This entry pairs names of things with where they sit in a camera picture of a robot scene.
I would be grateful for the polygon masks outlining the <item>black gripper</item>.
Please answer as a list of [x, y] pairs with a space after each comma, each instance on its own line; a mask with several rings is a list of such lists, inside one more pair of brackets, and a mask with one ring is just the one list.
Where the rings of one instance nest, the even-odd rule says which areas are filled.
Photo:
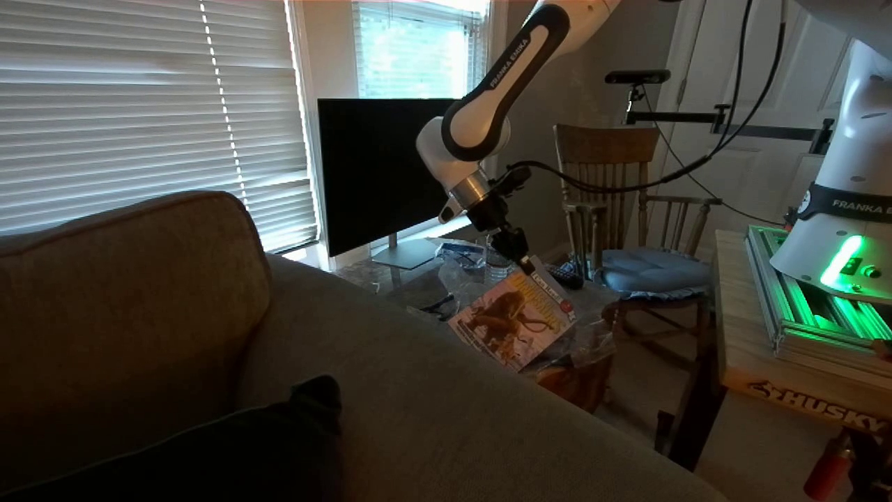
[[492, 179], [476, 201], [469, 207], [469, 217], [476, 232], [488, 236], [488, 246], [529, 270], [527, 235], [508, 221], [508, 198], [521, 190], [529, 179], [527, 166], [510, 166], [506, 175]]

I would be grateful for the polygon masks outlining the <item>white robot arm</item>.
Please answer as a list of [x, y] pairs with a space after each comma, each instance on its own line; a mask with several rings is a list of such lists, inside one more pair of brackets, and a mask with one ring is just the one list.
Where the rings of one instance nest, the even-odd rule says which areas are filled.
[[[621, 0], [538, 0], [486, 77], [430, 119], [415, 148], [455, 211], [481, 210], [492, 190], [481, 162], [552, 58], [586, 44]], [[790, 279], [821, 289], [892, 302], [892, 0], [798, 0], [811, 17], [853, 39], [832, 144], [794, 222], [769, 256]]]

